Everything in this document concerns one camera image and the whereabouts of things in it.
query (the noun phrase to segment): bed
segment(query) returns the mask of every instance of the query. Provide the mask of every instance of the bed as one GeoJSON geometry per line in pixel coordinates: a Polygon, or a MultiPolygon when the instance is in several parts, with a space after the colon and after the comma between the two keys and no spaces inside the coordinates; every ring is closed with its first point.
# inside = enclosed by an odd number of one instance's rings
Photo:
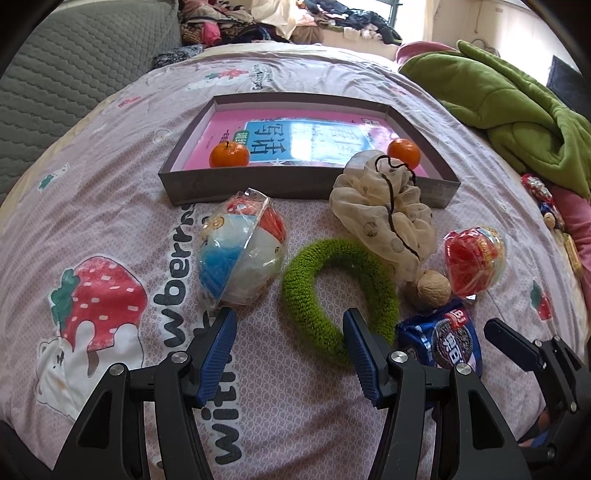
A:
{"type": "MultiPolygon", "coordinates": [[[[0,420],[51,468],[110,364],[154,365],[187,346],[193,329],[209,321],[194,295],[191,262],[200,220],[213,206],[172,207],[157,171],[213,95],[255,89],[388,103],[424,134],[462,182],[448,207],[433,212],[440,249],[426,268],[443,271],[441,239],[452,229],[482,224],[505,235],[502,280],[468,308],[483,350],[482,380],[521,437],[544,408],[543,398],[534,376],[488,344],[482,329],[499,317],[528,339],[558,334],[584,356],[587,311],[559,238],[488,143],[399,75],[394,63],[284,44],[215,47],[144,75],[105,99],[21,177],[0,207],[0,291],[8,293],[0,304],[0,420]],[[212,75],[229,69],[236,75],[212,75]],[[188,88],[197,82],[198,89],[188,88]],[[182,295],[180,285],[173,291],[168,283],[180,251],[189,252],[182,295]],[[89,287],[94,278],[125,271],[125,284],[114,286],[132,290],[128,309],[139,314],[137,325],[105,329],[97,320],[78,328],[75,338],[57,335],[52,293],[67,291],[72,271],[84,271],[89,287]],[[550,321],[531,307],[534,281],[550,298],[550,321]],[[167,296],[175,300],[166,302],[167,296]],[[85,345],[101,341],[104,348],[88,354],[85,345]]],[[[315,239],[349,236],[327,202],[276,199],[274,206],[290,228],[286,262],[315,239]]],[[[337,323],[349,307],[364,311],[357,285],[338,271],[323,271],[316,289],[337,323]]],[[[220,385],[225,396],[196,413],[214,478],[366,478],[385,412],[364,399],[355,373],[331,367],[308,346],[282,305],[279,281],[237,314],[232,361],[220,385]]],[[[402,305],[400,318],[410,314],[402,305]]],[[[163,478],[156,438],[148,408],[151,473],[163,478]]],[[[427,412],[420,478],[428,477],[433,442],[427,412]]]]}

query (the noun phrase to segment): cookie package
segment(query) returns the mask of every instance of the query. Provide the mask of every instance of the cookie package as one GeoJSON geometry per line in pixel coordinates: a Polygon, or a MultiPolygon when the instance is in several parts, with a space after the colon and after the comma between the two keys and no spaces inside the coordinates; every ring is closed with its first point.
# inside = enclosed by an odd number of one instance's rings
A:
{"type": "Polygon", "coordinates": [[[463,362],[482,376],[480,343],[459,299],[428,315],[415,315],[396,326],[398,348],[430,367],[451,369],[463,362]]]}

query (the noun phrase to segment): gray sofa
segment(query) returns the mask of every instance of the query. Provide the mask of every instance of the gray sofa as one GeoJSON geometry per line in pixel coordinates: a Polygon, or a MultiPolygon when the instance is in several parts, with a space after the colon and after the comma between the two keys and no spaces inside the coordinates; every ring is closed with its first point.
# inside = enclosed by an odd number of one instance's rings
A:
{"type": "Polygon", "coordinates": [[[35,29],[0,78],[0,203],[47,147],[181,44],[177,10],[96,2],[56,11],[35,29]]]}

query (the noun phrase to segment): beige scarf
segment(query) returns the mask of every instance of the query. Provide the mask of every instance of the beige scarf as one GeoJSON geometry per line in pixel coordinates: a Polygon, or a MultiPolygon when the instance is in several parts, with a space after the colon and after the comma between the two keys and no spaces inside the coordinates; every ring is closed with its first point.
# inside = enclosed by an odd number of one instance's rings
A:
{"type": "Polygon", "coordinates": [[[431,209],[420,196],[400,160],[368,150],[349,160],[329,203],[347,230],[394,267],[397,281],[413,281],[437,251],[431,209]]]}

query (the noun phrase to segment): pink pillow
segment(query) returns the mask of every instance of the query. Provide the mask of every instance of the pink pillow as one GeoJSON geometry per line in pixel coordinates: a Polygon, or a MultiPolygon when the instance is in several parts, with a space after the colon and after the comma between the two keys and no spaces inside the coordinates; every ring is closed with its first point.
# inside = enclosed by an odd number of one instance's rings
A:
{"type": "Polygon", "coordinates": [[[455,48],[451,48],[436,41],[416,41],[412,43],[405,43],[396,51],[396,63],[402,66],[411,58],[416,57],[421,53],[446,50],[455,50],[455,48]]]}
{"type": "Polygon", "coordinates": [[[571,190],[550,188],[556,208],[564,218],[566,231],[573,237],[583,264],[581,287],[587,310],[591,310],[591,205],[571,190]]]}

